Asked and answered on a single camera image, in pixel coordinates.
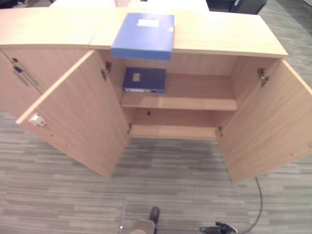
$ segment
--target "gray carpet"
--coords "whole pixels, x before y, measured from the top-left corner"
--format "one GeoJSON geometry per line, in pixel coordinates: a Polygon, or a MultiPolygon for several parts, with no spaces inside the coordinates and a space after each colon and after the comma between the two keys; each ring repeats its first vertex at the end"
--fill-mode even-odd
{"type": "MultiPolygon", "coordinates": [[[[261,16],[312,86],[311,8],[269,0],[261,16]]],[[[259,181],[264,208],[251,233],[312,234],[312,156],[259,181]]],[[[134,139],[105,179],[0,112],[0,234],[126,234],[154,205],[159,234],[196,234],[216,220],[243,231],[259,194],[253,179],[231,184],[216,142],[134,139]]]]}

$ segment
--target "cabinet door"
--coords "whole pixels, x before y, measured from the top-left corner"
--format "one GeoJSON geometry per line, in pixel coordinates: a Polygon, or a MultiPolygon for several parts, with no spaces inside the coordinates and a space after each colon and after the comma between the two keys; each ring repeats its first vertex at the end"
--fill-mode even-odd
{"type": "Polygon", "coordinates": [[[312,90],[284,60],[267,75],[218,137],[234,182],[312,155],[312,90]]]}
{"type": "Polygon", "coordinates": [[[18,120],[60,151],[109,176],[128,144],[128,124],[96,51],[86,53],[18,120]],[[29,122],[33,114],[46,125],[29,122]]]}
{"type": "Polygon", "coordinates": [[[0,109],[19,117],[39,97],[40,92],[13,69],[0,51],[0,109]]]}
{"type": "Polygon", "coordinates": [[[3,49],[6,56],[24,70],[29,82],[44,93],[88,50],[51,48],[3,49]]]}

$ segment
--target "door hinge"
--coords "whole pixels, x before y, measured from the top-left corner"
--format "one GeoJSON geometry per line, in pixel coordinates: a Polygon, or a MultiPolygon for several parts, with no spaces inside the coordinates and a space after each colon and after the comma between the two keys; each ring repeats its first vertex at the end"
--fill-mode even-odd
{"type": "Polygon", "coordinates": [[[132,124],[129,123],[129,128],[128,128],[128,130],[127,130],[127,134],[130,134],[131,130],[132,130],[132,124]]]}
{"type": "Polygon", "coordinates": [[[223,132],[222,132],[222,126],[221,125],[219,125],[218,126],[218,135],[219,135],[219,137],[223,137],[223,132]]]}
{"type": "Polygon", "coordinates": [[[261,80],[261,87],[263,87],[268,82],[270,77],[265,75],[265,68],[259,68],[257,72],[259,79],[261,80]]]}
{"type": "Polygon", "coordinates": [[[107,75],[110,73],[111,69],[112,69],[112,63],[105,62],[105,69],[101,69],[101,75],[105,81],[107,80],[107,75]]]}

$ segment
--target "white label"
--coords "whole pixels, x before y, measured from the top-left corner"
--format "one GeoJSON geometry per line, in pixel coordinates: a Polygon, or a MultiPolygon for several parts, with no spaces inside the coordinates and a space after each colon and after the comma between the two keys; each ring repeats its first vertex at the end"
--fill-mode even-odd
{"type": "Polygon", "coordinates": [[[157,19],[139,19],[137,22],[137,26],[158,27],[159,26],[159,20],[157,20],[157,19]]]}
{"type": "Polygon", "coordinates": [[[144,89],[126,89],[129,92],[144,93],[144,89]]]}
{"type": "Polygon", "coordinates": [[[140,82],[141,74],[140,73],[133,73],[132,81],[133,82],[140,82]]]}

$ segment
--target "foot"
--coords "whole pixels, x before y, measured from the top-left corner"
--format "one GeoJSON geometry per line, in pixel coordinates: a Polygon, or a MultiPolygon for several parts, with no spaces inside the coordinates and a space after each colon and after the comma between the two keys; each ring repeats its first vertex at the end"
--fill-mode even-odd
{"type": "Polygon", "coordinates": [[[152,220],[155,224],[158,223],[160,210],[158,207],[153,207],[150,212],[150,220],[152,220]]]}

